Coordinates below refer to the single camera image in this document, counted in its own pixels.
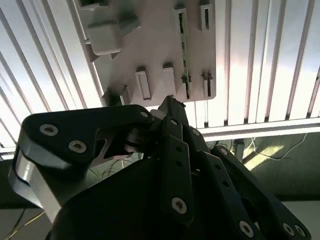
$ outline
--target wire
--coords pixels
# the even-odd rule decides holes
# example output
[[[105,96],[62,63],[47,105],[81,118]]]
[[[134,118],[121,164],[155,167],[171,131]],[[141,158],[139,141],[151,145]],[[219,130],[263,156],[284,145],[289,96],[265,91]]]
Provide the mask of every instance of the wire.
[[[247,146],[247,147],[243,150],[243,152],[245,152],[246,150],[248,150],[248,149],[251,147],[253,141],[252,141],[252,138],[251,138],[251,142],[250,142],[249,146]]]
[[[300,144],[302,144],[305,139],[307,137],[307,133],[303,136],[302,140],[300,142],[298,142],[297,144],[293,145],[282,157],[271,157],[271,156],[268,156],[268,155],[265,155],[263,153],[260,153],[260,152],[257,152],[256,151],[256,144],[255,144],[255,140],[253,138],[251,138],[251,143],[253,144],[253,151],[256,153],[256,154],[259,154],[259,155],[262,155],[268,159],[271,159],[271,160],[275,160],[275,161],[279,161],[281,159],[285,159],[286,156],[293,150],[295,149],[296,147],[298,147]]]
[[[229,147],[229,152],[231,151],[232,145],[233,145],[234,141],[231,139],[231,143],[230,143],[230,147]]]
[[[40,218],[43,214],[45,214],[45,212],[42,212],[42,213],[39,213],[38,215],[34,216],[33,218],[31,218],[29,221],[27,221],[25,224],[23,224],[21,227],[16,228],[11,232],[9,233],[8,236],[6,236],[3,240],[9,240],[11,239],[14,235],[17,234],[17,232],[19,232],[23,227],[29,225],[30,223],[32,223],[33,221],[37,220],[38,218]]]
[[[116,171],[112,171],[112,169],[113,169],[114,165],[115,165],[117,162],[119,162],[119,161],[122,161],[122,163],[123,163],[123,161],[126,161],[126,162],[132,164],[132,161],[129,161],[129,160],[127,160],[127,159],[118,159],[118,160],[115,160],[115,161],[111,164],[111,166],[110,166],[109,168],[107,168],[106,170],[103,171],[103,173],[101,174],[101,175],[102,175],[102,179],[104,179],[104,175],[105,175],[106,172],[108,173],[108,175],[106,176],[106,178],[109,177],[110,173],[113,173],[113,174],[116,173]]]
[[[99,178],[98,174],[96,174],[91,168],[89,168],[89,170],[90,170],[94,175],[96,175],[97,178]]]
[[[291,157],[284,157],[284,158],[282,158],[282,159],[293,160]],[[270,162],[270,161],[272,161],[272,159],[267,159],[267,160],[265,160],[265,161],[263,161],[263,162],[260,162],[257,166],[255,166],[254,168],[252,168],[252,169],[250,170],[250,172],[254,173],[261,165],[263,165],[263,164],[265,164],[265,163],[267,163],[267,162]]]
[[[24,214],[25,214],[25,211],[26,211],[26,209],[24,208],[24,209],[22,210],[20,216],[18,217],[17,221],[15,222],[12,230],[11,230],[11,231],[9,232],[9,234],[5,237],[5,239],[6,239],[8,236],[10,236],[10,235],[15,231],[16,227],[18,227],[19,223],[21,222],[22,217],[23,217]]]

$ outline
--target robotic hand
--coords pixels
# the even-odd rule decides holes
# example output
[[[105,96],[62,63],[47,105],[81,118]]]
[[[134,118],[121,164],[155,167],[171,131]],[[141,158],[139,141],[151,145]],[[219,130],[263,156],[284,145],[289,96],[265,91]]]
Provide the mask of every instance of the robotic hand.
[[[143,159],[104,180],[88,171],[134,152]],[[44,209],[50,240],[311,239],[232,153],[208,149],[172,97],[151,113],[124,105],[29,116],[9,180]]]

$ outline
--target screw hole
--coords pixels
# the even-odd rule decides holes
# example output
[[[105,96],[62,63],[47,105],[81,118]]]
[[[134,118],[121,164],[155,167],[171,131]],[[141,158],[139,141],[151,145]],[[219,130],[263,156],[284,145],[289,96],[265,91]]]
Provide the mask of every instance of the screw hole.
[[[175,164],[176,164],[179,168],[181,168],[181,167],[183,166],[183,164],[182,164],[181,161],[176,161]]]
[[[145,118],[148,117],[148,113],[146,113],[146,112],[144,112],[144,111],[141,111],[140,114],[141,114],[143,117],[145,117]]]
[[[250,233],[250,229],[245,225],[243,226],[244,230],[247,232],[247,233]]]
[[[177,121],[174,120],[174,119],[171,119],[170,122],[171,122],[173,125],[178,125]]]
[[[81,146],[81,144],[79,144],[79,143],[74,143],[73,146],[74,146],[76,149],[82,149],[82,146]]]
[[[47,126],[44,128],[44,130],[48,133],[53,133],[54,132],[54,129],[51,127],[51,126]]]
[[[227,181],[223,181],[222,183],[223,183],[223,185],[225,185],[226,187],[229,187],[229,183],[227,183]]]
[[[299,225],[294,225],[295,229],[298,230],[298,232],[303,236],[306,237],[306,233],[302,230],[302,228]]]
[[[180,210],[183,208],[183,204],[182,204],[182,202],[180,202],[180,201],[177,201],[175,205],[176,205],[177,208],[180,209]]]

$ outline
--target white slatted ceiling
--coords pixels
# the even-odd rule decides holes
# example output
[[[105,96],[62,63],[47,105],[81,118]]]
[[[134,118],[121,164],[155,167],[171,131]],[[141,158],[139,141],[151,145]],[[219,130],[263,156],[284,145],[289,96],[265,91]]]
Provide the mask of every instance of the white slatted ceiling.
[[[190,125],[203,129],[208,122],[214,132],[226,120],[229,126],[243,125],[248,117],[254,124],[267,116],[272,126],[286,118],[293,83],[288,121],[307,114],[318,118],[320,90],[315,95],[314,88],[320,66],[320,0],[211,2],[216,97],[184,103]],[[85,36],[71,1],[1,1],[0,8],[3,147],[15,145],[29,114],[102,105],[102,89],[83,50]]]
[[[30,114],[102,106],[72,7],[65,0],[0,1],[0,146],[16,145]]]

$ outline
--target white wall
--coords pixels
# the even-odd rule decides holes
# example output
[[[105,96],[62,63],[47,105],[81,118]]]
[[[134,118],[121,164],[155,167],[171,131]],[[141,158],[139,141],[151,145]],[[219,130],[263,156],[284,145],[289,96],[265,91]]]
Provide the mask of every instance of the white wall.
[[[283,203],[310,231],[312,239],[320,239],[320,201]]]

